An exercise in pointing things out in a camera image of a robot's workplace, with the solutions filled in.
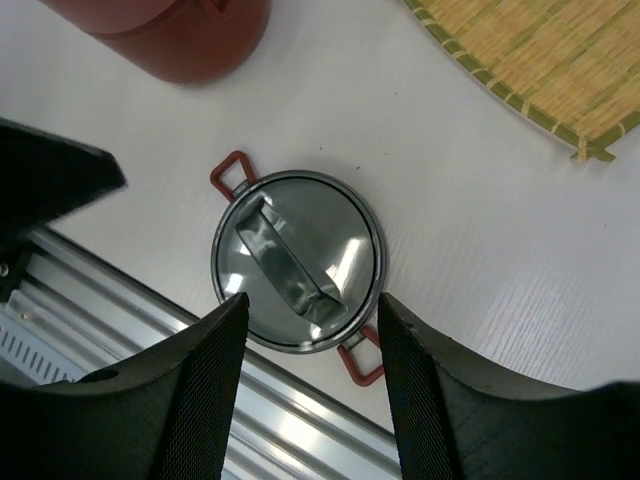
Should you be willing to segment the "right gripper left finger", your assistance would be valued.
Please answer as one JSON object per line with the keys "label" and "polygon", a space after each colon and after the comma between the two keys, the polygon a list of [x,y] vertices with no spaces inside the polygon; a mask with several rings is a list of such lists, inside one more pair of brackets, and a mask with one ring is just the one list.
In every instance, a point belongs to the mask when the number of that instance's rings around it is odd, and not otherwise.
{"label": "right gripper left finger", "polygon": [[236,294],[76,382],[1,386],[4,479],[218,479],[248,335]]}

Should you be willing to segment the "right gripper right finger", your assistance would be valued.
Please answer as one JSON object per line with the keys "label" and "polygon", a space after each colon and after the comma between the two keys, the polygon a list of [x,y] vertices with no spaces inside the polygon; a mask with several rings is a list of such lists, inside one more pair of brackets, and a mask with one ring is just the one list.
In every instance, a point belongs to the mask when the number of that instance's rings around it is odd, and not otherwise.
{"label": "right gripper right finger", "polygon": [[488,360],[383,293],[378,328],[405,479],[636,479],[639,385],[576,391]]}

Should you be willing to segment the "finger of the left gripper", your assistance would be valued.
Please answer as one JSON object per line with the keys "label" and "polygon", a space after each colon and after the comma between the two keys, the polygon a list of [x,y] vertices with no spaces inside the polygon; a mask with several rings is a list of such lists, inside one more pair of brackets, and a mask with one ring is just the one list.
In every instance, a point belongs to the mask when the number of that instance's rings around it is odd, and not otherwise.
{"label": "finger of the left gripper", "polygon": [[111,153],[1,120],[3,240],[16,240],[126,186]]}

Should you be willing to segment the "grey lid with handle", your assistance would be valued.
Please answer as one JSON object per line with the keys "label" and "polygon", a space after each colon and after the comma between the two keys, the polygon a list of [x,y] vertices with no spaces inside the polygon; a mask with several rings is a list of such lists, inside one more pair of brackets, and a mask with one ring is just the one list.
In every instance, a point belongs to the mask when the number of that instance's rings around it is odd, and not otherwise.
{"label": "grey lid with handle", "polygon": [[239,150],[210,183],[229,203],[211,247],[212,283],[221,302],[249,296],[250,339],[291,355],[335,349],[356,385],[381,378],[383,366],[365,373],[352,354],[363,341],[380,344],[369,321],[390,263],[363,197],[316,171],[261,177]]}

